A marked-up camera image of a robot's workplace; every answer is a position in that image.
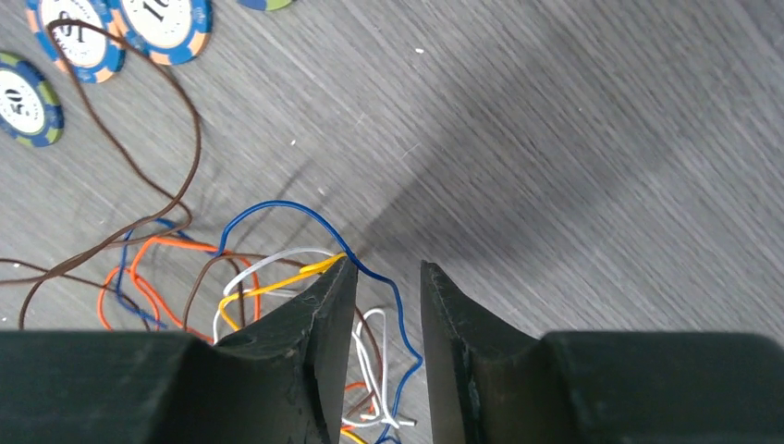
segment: yellow wire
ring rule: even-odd
[[[368,444],[366,440],[358,437],[356,433],[349,432],[348,430],[340,430],[340,435],[343,435],[344,437],[351,439],[357,444]]]
[[[248,291],[248,292],[244,293],[242,297],[243,298],[252,298],[253,296],[256,296],[256,295],[259,295],[259,294],[264,294],[267,291],[277,290],[277,289],[280,289],[282,287],[286,287],[286,285],[291,285],[291,284],[293,284],[295,282],[299,282],[299,281],[301,281],[303,279],[306,279],[306,278],[309,278],[309,277],[311,277],[313,275],[317,275],[319,273],[324,273],[324,271],[329,269],[329,267],[332,266],[335,262],[337,262],[338,259],[340,259],[342,257],[345,257],[345,256],[346,256],[345,253],[336,254],[336,255],[330,257],[329,259],[326,259],[325,261],[318,262],[318,263],[312,264],[312,265],[304,266],[302,268],[302,270],[305,270],[305,271],[301,270],[300,273],[297,276],[292,276],[292,277],[289,277],[287,279],[283,279],[280,282],[277,282],[277,283],[272,284],[272,285],[268,285],[266,287],[262,287],[262,288],[257,289],[257,290]],[[224,318],[224,320],[227,322],[227,324],[229,324],[232,328],[234,328],[234,331],[239,330],[239,325],[236,322],[234,322],[234,319],[232,319],[231,316],[228,315],[228,313],[226,312],[226,306],[228,305],[229,302],[236,301],[237,299],[239,299],[239,293],[233,293],[233,294],[230,294],[230,295],[226,296],[225,298],[223,298],[221,300],[221,302],[218,303],[218,310],[220,311],[221,317]]]

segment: blue wire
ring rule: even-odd
[[[322,227],[324,227],[329,232],[330,235],[332,235],[332,237],[335,239],[335,241],[340,245],[340,248],[342,248],[343,251],[346,252],[346,256],[349,257],[350,261],[353,262],[357,266],[357,268],[359,268],[360,271],[362,271],[362,273],[367,275],[369,278],[378,280],[379,282],[384,282],[389,287],[391,287],[392,291],[395,293],[395,304],[396,304],[396,306],[398,308],[398,327],[400,328],[400,336],[403,338],[403,344],[405,344],[406,349],[408,349],[409,353],[411,353],[411,356],[413,356],[414,359],[416,359],[416,363],[414,365],[412,365],[411,368],[409,369],[409,371],[406,372],[406,374],[403,375],[403,378],[400,379],[400,382],[398,384],[398,389],[395,392],[395,402],[392,405],[392,416],[397,416],[397,414],[398,414],[398,407],[399,407],[399,404],[400,404],[400,397],[403,394],[403,388],[406,386],[406,383],[409,381],[409,378],[411,377],[411,375],[413,375],[417,370],[419,370],[419,368],[422,367],[422,363],[423,363],[422,356],[416,350],[414,350],[413,346],[411,346],[411,343],[409,342],[409,336],[406,334],[406,326],[405,326],[405,324],[403,322],[403,320],[404,320],[403,319],[403,300],[400,298],[400,291],[398,290],[398,284],[396,284],[395,281],[390,279],[389,277],[381,276],[381,275],[371,271],[367,266],[365,266],[365,264],[363,264],[362,261],[360,261],[360,259],[357,257],[357,255],[354,254],[354,252],[351,250],[351,248],[346,243],[346,241],[340,236],[340,234],[337,232],[337,230],[335,228],[333,228],[331,225],[329,225],[329,222],[327,222],[326,219],[324,219],[321,215],[319,215],[318,213],[313,211],[311,208],[308,208],[307,206],[305,206],[305,205],[303,205],[301,203],[296,203],[296,202],[291,202],[291,201],[266,201],[266,202],[262,202],[262,203],[257,203],[256,205],[254,205],[254,206],[246,209],[242,213],[240,213],[238,216],[236,216],[234,219],[231,220],[231,222],[229,222],[226,225],[226,227],[223,229],[223,233],[221,234],[221,240],[220,240],[220,243],[218,244],[218,249],[217,249],[217,251],[215,253],[212,253],[212,255],[213,256],[219,256],[220,254],[223,253],[223,251],[226,249],[226,243],[227,243],[227,240],[228,240],[228,234],[243,219],[245,219],[246,217],[252,215],[253,213],[255,213],[255,212],[259,211],[259,210],[263,210],[264,208],[272,208],[272,207],[278,207],[278,206],[282,206],[282,207],[285,207],[285,208],[293,208],[295,210],[299,210],[302,213],[304,213],[304,214],[312,217],[313,219],[315,219],[319,224],[321,224]],[[376,444],[380,444],[380,443],[382,443],[384,441],[387,441],[387,440],[390,440],[390,439],[393,442],[397,441],[396,439],[394,439],[392,437],[388,437],[386,435],[387,433],[389,433],[389,424],[387,424],[386,427],[384,427],[384,431],[381,432],[381,436],[379,436],[378,440],[376,440]]]
[[[162,217],[159,217],[159,218],[155,219],[155,222],[157,222],[157,223],[159,223],[159,224],[161,224],[164,227],[169,228],[169,229],[174,228],[174,227],[177,226],[171,220],[165,219],[165,218],[162,218]],[[130,229],[127,233],[125,233],[125,237],[123,237],[123,241],[129,240],[130,236],[132,234],[133,234],[133,230]],[[187,234],[185,234],[184,232],[182,232],[182,231],[177,231],[177,235],[180,238],[182,238],[182,239],[185,239],[187,241],[192,241],[192,238],[190,236],[188,236]],[[160,328],[168,328],[168,326],[166,324],[164,324],[163,322],[155,319],[155,317],[153,315],[147,313],[146,311],[142,310],[141,308],[134,307],[133,305],[127,303],[122,298],[121,295],[123,293],[122,293],[122,290],[120,289],[120,287],[122,286],[122,277],[125,274],[125,265],[126,265],[127,262],[128,262],[128,245],[126,244],[126,245],[123,245],[122,252],[120,253],[119,271],[117,272],[117,280],[115,282],[115,295],[116,295],[116,298],[117,298],[117,302],[119,302],[119,304],[122,305],[123,308],[125,308],[129,312],[135,314],[136,316],[138,316],[138,317],[140,317],[140,318],[142,318],[142,319],[144,319],[146,321],[152,322],[152,323],[156,324],[157,326],[159,326]]]

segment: wire bundle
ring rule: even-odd
[[[41,285],[52,278],[68,278],[74,281],[78,281],[87,285],[94,286],[100,290],[97,300],[97,313],[99,319],[101,320],[102,325],[107,329],[112,329],[112,326],[108,323],[108,321],[104,317],[104,301],[105,301],[105,294],[110,291],[115,294],[116,301],[124,307],[126,310],[134,313],[137,315],[140,320],[142,321],[145,329],[152,330],[151,326],[154,327],[155,330],[166,329],[169,325],[163,321],[161,321],[161,311],[168,317],[171,321],[172,325],[177,328],[181,328],[185,331],[189,331],[190,333],[198,336],[199,338],[214,343],[220,339],[220,335],[218,332],[218,322],[219,318],[222,317],[232,328],[239,329],[245,326],[246,322],[246,315],[245,315],[245,305],[244,300],[247,298],[254,298],[254,305],[253,305],[253,319],[259,319],[261,317],[262,311],[262,295],[274,295],[274,296],[282,296],[282,297],[291,297],[298,292],[296,290],[288,290],[284,289],[284,287],[302,281],[306,278],[313,277],[320,273],[323,273],[329,266],[331,266],[337,259],[340,257],[346,256],[349,260],[357,266],[357,268],[362,271],[364,275],[374,280],[383,282],[392,289],[394,294],[396,308],[398,312],[398,328],[400,332],[401,339],[410,353],[411,357],[414,359],[414,364],[410,367],[410,369],[403,375],[398,383],[398,387],[395,391],[394,400],[392,403],[391,410],[388,406],[388,393],[387,393],[387,382],[389,379],[388,375],[388,362],[387,362],[387,352],[386,352],[386,344],[387,344],[387,334],[386,334],[386,313],[379,309],[373,309],[365,314],[362,314],[358,309],[355,309],[359,324],[357,328],[352,332],[352,337],[354,339],[354,343],[356,346],[356,350],[358,353],[358,359],[360,362],[360,369],[363,377],[363,382],[355,383],[352,385],[347,386],[347,390],[355,389],[358,387],[365,387],[368,394],[360,403],[358,403],[353,409],[349,411],[347,416],[352,416],[354,413],[358,412],[362,409],[363,405],[366,402],[370,402],[371,406],[369,408],[368,413],[364,413],[361,415],[361,422],[355,422],[348,418],[344,419],[344,427],[341,429],[341,433],[345,436],[351,438],[355,442],[364,442],[355,435],[351,430],[352,428],[365,428],[368,426],[379,426],[383,425],[384,429],[379,436],[378,440],[376,440],[376,444],[380,444],[386,441],[393,441],[399,442],[395,438],[392,438],[388,435],[390,427],[399,428],[400,426],[412,426],[413,422],[411,421],[402,421],[398,420],[398,407],[400,398],[402,396],[402,392],[404,387],[406,386],[407,382],[409,381],[410,377],[416,372],[423,363],[422,356],[411,346],[409,342],[408,335],[406,333],[405,323],[404,323],[404,307],[403,301],[400,297],[399,289],[397,284],[390,278],[379,275],[374,271],[370,270],[362,261],[356,256],[356,254],[351,250],[348,244],[343,240],[343,238],[337,233],[337,231],[329,224],[327,221],[314,212],[312,209],[301,205],[299,203],[294,203],[290,201],[267,201],[258,203],[239,215],[233,218],[224,228],[220,240],[216,246],[213,246],[208,243],[197,242],[187,234],[185,234],[184,230],[190,225],[192,222],[192,213],[191,210],[183,203],[182,198],[185,195],[186,191],[188,190],[191,182],[193,181],[196,171],[199,167],[199,162],[201,159],[202,153],[202,129],[201,129],[201,121],[199,119],[199,114],[193,105],[192,101],[186,94],[186,92],[182,89],[181,86],[177,84],[177,82],[164,71],[161,67],[153,63],[151,60],[146,58],[139,50],[134,48],[130,45],[127,41],[125,41],[122,37],[118,37],[115,35],[110,34],[109,32],[96,27],[90,23],[86,23],[80,20],[74,20],[70,18],[58,19],[53,20],[46,26],[46,34],[48,38],[55,41],[54,38],[54,30],[61,26],[77,26],[80,28],[85,28],[99,34],[102,34],[107,39],[110,39],[119,45],[121,45],[125,50],[139,56],[142,60],[148,63],[156,72],[158,72],[168,83],[174,91],[177,93],[179,98],[185,104],[186,108],[188,109],[191,120],[192,120],[192,127],[193,127],[193,134],[194,134],[194,147],[193,147],[193,157],[190,163],[190,168],[188,174],[184,178],[182,184],[180,185],[179,190],[172,194],[166,191],[162,186],[158,183],[151,180],[145,173],[140,169],[137,165],[136,161],[130,155],[129,151],[123,146],[123,144],[117,139],[117,137],[108,129],[108,127],[104,124],[102,119],[98,116],[95,110],[92,107],[92,104],[87,97],[85,91],[79,80],[77,79],[74,68],[72,67],[70,60],[63,52],[62,48],[59,45],[54,45],[55,50],[58,52],[58,56],[62,60],[66,60],[67,67],[67,74],[71,79],[71,82],[75,86],[77,93],[80,96],[81,101],[84,103],[85,108],[88,111],[88,114],[91,116],[92,120],[95,122],[96,126],[101,130],[101,132],[106,136],[106,138],[111,142],[111,144],[118,150],[118,152],[122,155],[125,161],[128,163],[129,167],[133,171],[133,173],[139,177],[139,179],[144,182],[147,186],[149,186],[154,191],[158,192],[159,194],[163,195],[168,199],[168,203],[161,208],[160,210],[150,214],[149,216],[140,218],[139,220],[128,224],[127,226],[118,229],[116,232],[112,233],[110,236],[106,237],[103,241],[99,242],[95,246],[91,247],[90,249],[78,253],[66,261],[60,263],[59,265],[55,265],[52,268],[44,268],[42,266],[34,265],[31,263],[27,263],[24,261],[20,261],[17,259],[9,259],[9,258],[0,258],[0,263],[6,264],[14,264],[18,266],[24,266],[29,269],[36,270],[41,272],[40,275],[34,277],[25,277],[25,278],[17,278],[17,279],[7,279],[0,281],[0,285],[9,285],[9,284],[32,284],[32,288],[28,292],[25,300],[23,301],[21,308],[19,310],[19,317],[18,317],[18,328],[24,329],[24,321],[27,310],[30,306],[31,300],[36,294],[38,288]],[[234,229],[240,222],[242,222],[248,216],[263,210],[265,208],[272,208],[272,207],[286,207],[290,209],[298,210],[304,213],[307,216],[310,216],[319,224],[321,224],[326,231],[332,236],[332,238],[337,242],[337,244],[342,249],[342,253],[339,254],[332,254],[329,251],[319,249],[319,248],[299,248],[299,249],[290,249],[286,250],[277,254],[273,254],[272,256],[265,256],[257,253],[233,253],[226,249],[227,239],[229,234],[231,233],[232,229]],[[166,219],[166,215],[168,215],[174,208],[179,208],[184,213],[184,221],[181,223],[174,223],[169,219]],[[143,236],[139,238],[132,239],[132,233],[135,229],[145,226],[150,223],[157,223],[163,226],[163,230],[149,236]],[[129,259],[129,246],[134,244],[141,244],[139,251],[137,252],[136,256],[133,260],[128,264]],[[201,251],[207,253],[211,256],[210,260],[205,264],[204,268],[200,272],[199,276],[196,278],[196,281],[191,289],[190,295],[185,302],[185,307],[183,314],[180,317],[177,317],[174,312],[172,311],[171,307],[166,303],[165,299],[161,296],[161,294],[154,288],[154,286],[142,277],[138,271],[139,264],[143,259],[146,252],[155,245],[155,244],[162,244],[171,247],[182,248],[186,250],[193,250],[193,251]],[[104,280],[103,283],[96,283],[90,281],[88,279],[84,279],[81,277],[75,277],[71,275],[69,272],[74,270],[76,267],[86,263],[92,257],[94,257],[100,251],[112,248],[112,247],[120,247],[121,254],[119,258],[118,266],[111,270]],[[324,255],[329,256],[326,260],[312,264],[306,265],[299,262],[292,261],[288,259],[289,256],[299,253],[321,253]],[[251,264],[249,259],[256,259],[258,262],[255,264]],[[198,293],[198,289],[204,280],[208,270],[214,264],[220,261],[228,261],[236,270],[237,275],[230,282],[226,285],[223,291],[224,298],[218,304],[215,318],[214,318],[214,327],[213,327],[213,334],[212,335],[205,335],[202,332],[196,331],[194,328],[188,327],[188,318],[191,305]],[[244,271],[240,271],[239,266],[235,261],[242,262],[246,269]],[[277,282],[272,285],[268,285],[262,287],[258,278],[259,271],[274,262],[280,262],[287,265],[293,265],[299,268],[299,273],[294,275],[288,279],[284,279],[280,282]],[[141,293],[147,302],[150,304],[152,309],[151,313],[148,313],[137,303],[135,303],[128,295],[124,293],[122,290],[122,281],[123,277],[128,275],[129,280],[136,288],[136,290]],[[245,290],[243,288],[242,281],[247,278],[251,277],[252,279],[252,289]],[[239,307],[239,322],[235,322],[226,312],[226,307],[229,303],[236,301]],[[377,343],[373,336],[372,331],[367,327],[366,318],[378,315],[382,317],[383,320],[383,332],[382,332],[382,351],[379,352]],[[370,353],[365,348],[364,344],[362,343],[362,332],[367,331],[368,338],[373,345],[375,360],[378,362],[378,372],[372,369]]]

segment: blue poker chip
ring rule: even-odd
[[[58,68],[73,65],[85,83],[100,83],[115,75],[123,65],[122,47],[98,32],[76,26],[63,26],[54,32],[55,41],[68,60],[57,56],[54,43],[46,35],[46,25],[56,19],[77,19],[119,36],[104,0],[27,0],[27,19],[35,37]]]
[[[212,31],[209,0],[108,0],[123,36],[158,65],[192,60]]]
[[[0,127],[27,146],[63,135],[63,107],[41,72],[18,55],[0,52]]]
[[[292,0],[239,0],[239,4],[260,11],[274,11],[291,4]]]

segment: gray table surface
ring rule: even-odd
[[[45,72],[67,129],[45,150],[0,137],[0,255],[54,265],[163,200],[88,119],[22,3],[0,4],[0,46]],[[312,205],[398,280],[420,350],[421,259],[533,335],[688,328],[782,340],[783,5],[301,0],[264,14],[214,2],[209,47],[173,69],[204,122],[191,233],[216,241],[266,199]],[[167,86],[130,59],[88,92],[143,168],[176,190],[192,136]],[[286,210],[230,242],[260,253],[309,244],[335,248]],[[117,255],[78,274],[103,279]],[[142,271],[179,306],[203,262],[159,249]],[[202,330],[230,276],[223,267],[206,282]],[[14,327],[26,290],[0,288],[0,325]],[[52,281],[28,325],[100,328],[95,296]],[[358,300],[394,307],[367,279]],[[118,327],[139,327],[109,305]],[[411,359],[396,331],[391,340],[397,383]],[[429,442],[424,372],[401,412],[420,421],[404,442]]]

